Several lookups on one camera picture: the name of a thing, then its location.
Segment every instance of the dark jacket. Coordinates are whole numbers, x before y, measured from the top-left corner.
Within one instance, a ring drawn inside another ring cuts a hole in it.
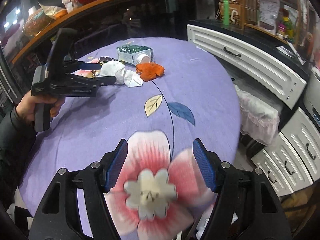
[[[0,123],[0,201],[8,209],[21,184],[36,132],[14,108]]]

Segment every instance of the leaf print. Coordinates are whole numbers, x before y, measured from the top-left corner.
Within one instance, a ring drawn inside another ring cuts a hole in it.
[[[168,103],[167,105],[173,114],[189,121],[195,126],[195,117],[189,107],[178,102]]]
[[[153,114],[162,103],[162,94],[149,98],[144,104],[144,110],[147,117]]]

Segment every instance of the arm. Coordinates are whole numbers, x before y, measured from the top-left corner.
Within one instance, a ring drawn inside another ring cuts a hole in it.
[[[64,99],[31,96],[29,91],[0,123],[0,200],[6,209],[13,203],[14,192],[22,182],[29,152],[36,140],[33,121],[37,103],[54,104],[50,114],[55,117]]]

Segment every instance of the white drawer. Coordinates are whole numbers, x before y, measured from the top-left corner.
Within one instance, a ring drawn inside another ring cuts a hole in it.
[[[284,174],[264,149],[253,156],[251,160],[263,170],[278,197],[293,193]]]
[[[294,191],[313,183],[301,158],[281,132],[276,138],[275,145],[265,148],[265,151],[282,171]]]
[[[320,134],[299,107],[281,130],[306,165],[313,181],[320,178]]]
[[[188,41],[246,72],[290,109],[297,102],[306,82],[278,59],[251,44],[206,28],[187,25]],[[224,48],[241,57],[231,55]]]

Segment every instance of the blue leaf print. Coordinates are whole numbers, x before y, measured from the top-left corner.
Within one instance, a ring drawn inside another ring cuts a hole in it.
[[[175,114],[176,116],[179,116],[190,123],[192,123],[195,126],[195,117],[193,116],[193,113],[189,109],[189,107],[180,104],[178,102],[171,102],[167,103],[169,110]]]

